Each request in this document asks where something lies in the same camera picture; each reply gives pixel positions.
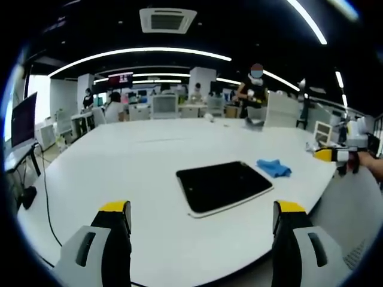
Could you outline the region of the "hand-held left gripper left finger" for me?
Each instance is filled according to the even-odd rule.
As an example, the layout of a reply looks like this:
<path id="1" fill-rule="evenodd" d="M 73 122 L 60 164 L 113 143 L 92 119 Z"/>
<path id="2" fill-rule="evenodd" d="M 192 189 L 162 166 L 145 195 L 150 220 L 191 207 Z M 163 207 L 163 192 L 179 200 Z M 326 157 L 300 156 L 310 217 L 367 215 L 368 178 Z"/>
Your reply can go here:
<path id="1" fill-rule="evenodd" d="M 60 250 L 52 269 L 62 286 L 131 286 L 130 201 L 102 206 Z"/>

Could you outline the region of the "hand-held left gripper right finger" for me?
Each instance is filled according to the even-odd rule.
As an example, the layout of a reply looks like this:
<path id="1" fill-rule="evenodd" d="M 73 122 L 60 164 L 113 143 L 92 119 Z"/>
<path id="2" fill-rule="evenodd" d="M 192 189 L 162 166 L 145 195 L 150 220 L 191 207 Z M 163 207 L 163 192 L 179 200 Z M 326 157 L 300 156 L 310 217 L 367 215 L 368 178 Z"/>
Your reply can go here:
<path id="1" fill-rule="evenodd" d="M 338 243 L 299 204 L 273 203 L 272 286 L 341 286 L 351 274 Z"/>

